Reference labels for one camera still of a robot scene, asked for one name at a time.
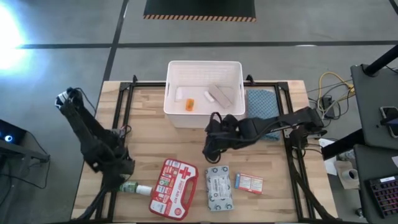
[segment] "wooden table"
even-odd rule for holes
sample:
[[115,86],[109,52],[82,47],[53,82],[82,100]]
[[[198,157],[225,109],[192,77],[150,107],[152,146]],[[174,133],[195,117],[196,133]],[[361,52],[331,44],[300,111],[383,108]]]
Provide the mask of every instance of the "wooden table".
[[[288,83],[294,110],[308,106],[304,82]],[[96,119],[105,128],[110,128],[113,122],[119,84],[120,82],[104,82],[101,91]],[[154,186],[165,159],[174,158],[193,164],[199,170],[197,191],[184,222],[297,221],[283,140],[259,141],[244,149],[230,149],[224,153],[217,166],[229,166],[232,182],[237,172],[263,177],[262,195],[233,189],[235,209],[228,212],[211,212],[207,207],[204,170],[214,165],[209,164],[201,153],[205,132],[202,129],[174,128],[164,114],[163,102],[164,87],[134,89],[129,117],[132,132],[126,139],[130,156],[136,160],[136,168],[130,180]],[[124,108],[121,110],[121,120],[123,113]],[[322,156],[307,151],[305,166],[311,190],[328,212],[337,217]],[[100,189],[101,178],[101,174],[95,174],[84,164],[72,218],[82,214],[94,199]],[[300,198],[306,214],[303,193],[300,194]],[[108,211],[108,199],[104,203],[103,215]],[[114,222],[173,221],[151,213],[148,206],[149,197],[120,192],[116,200]]]

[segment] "concrete floor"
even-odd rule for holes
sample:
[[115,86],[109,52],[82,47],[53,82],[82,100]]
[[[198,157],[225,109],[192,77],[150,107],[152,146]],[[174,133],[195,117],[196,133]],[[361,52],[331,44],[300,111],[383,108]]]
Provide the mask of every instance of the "concrete floor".
[[[51,155],[45,190],[21,184],[9,223],[67,221],[72,212],[83,159],[66,119],[53,106],[69,86],[81,87],[96,104],[109,49],[13,50],[17,44],[110,44],[123,0],[0,2],[0,119],[28,129]],[[398,40],[398,15],[387,0],[257,0],[257,23],[145,21],[145,1],[130,1],[120,43],[229,41],[359,41]],[[110,80],[165,80],[171,60],[236,60],[244,74],[258,80],[304,80],[318,88],[326,71],[350,79],[349,67],[371,63],[391,45],[340,47],[218,47],[118,49]],[[398,62],[391,63],[398,67]],[[325,77],[323,85],[338,82]],[[335,90],[337,98],[344,88]],[[309,93],[316,98],[317,91]],[[355,98],[349,112],[327,127],[329,138],[360,128]],[[44,183],[44,169],[26,178]],[[330,178],[339,217],[364,222],[353,213],[358,192],[346,191]]]

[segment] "white box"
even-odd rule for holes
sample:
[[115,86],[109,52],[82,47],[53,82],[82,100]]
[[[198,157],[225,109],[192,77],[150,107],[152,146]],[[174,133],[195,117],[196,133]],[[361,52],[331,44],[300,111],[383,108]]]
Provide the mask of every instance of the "white box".
[[[216,85],[232,100],[223,108],[209,102],[205,91]],[[182,97],[176,99],[176,93]],[[195,100],[193,111],[185,110],[187,98]],[[244,88],[242,65],[239,62],[171,61],[167,70],[164,112],[176,128],[205,128],[212,112],[244,118]]]

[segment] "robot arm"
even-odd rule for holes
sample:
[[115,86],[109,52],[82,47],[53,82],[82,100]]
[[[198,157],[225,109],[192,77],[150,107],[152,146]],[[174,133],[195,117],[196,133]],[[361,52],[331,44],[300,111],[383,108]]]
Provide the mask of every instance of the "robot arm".
[[318,113],[309,107],[274,118],[245,118],[241,121],[230,114],[221,119],[220,114],[215,112],[211,114],[210,123],[206,128],[207,137],[203,154],[208,162],[217,163],[221,153],[229,148],[241,149],[256,143],[267,133],[296,126],[304,126],[304,130],[311,134],[325,133],[322,131],[323,122]]
[[89,219],[106,192],[119,187],[134,172],[135,161],[117,131],[104,129],[84,107],[81,89],[68,88],[59,94],[55,106],[66,117],[81,144],[85,162],[103,173],[103,186],[79,219]]
[[[221,119],[220,114],[215,112],[211,114],[210,123],[206,127],[207,137],[203,154],[208,162],[217,163],[221,159],[221,153],[229,148],[241,149],[256,143],[261,136],[267,133],[296,126],[298,128],[294,129],[289,136],[292,146],[297,148],[303,148],[307,143],[307,137],[310,135],[320,137],[326,133],[326,131],[322,130],[323,122],[318,113],[309,107],[274,118],[246,118],[241,121],[238,121],[230,114]],[[326,220],[336,220],[312,194],[295,168],[290,174],[296,183],[301,186],[304,194],[313,203],[319,215]]]

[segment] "red first aid kit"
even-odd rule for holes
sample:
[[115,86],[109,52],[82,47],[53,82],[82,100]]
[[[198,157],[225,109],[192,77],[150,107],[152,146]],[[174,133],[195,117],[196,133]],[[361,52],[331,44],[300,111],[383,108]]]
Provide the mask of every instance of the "red first aid kit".
[[[197,186],[198,169],[175,159],[166,159],[152,192],[149,210],[157,215],[183,220],[188,214]],[[189,200],[184,203],[188,183],[192,182]]]

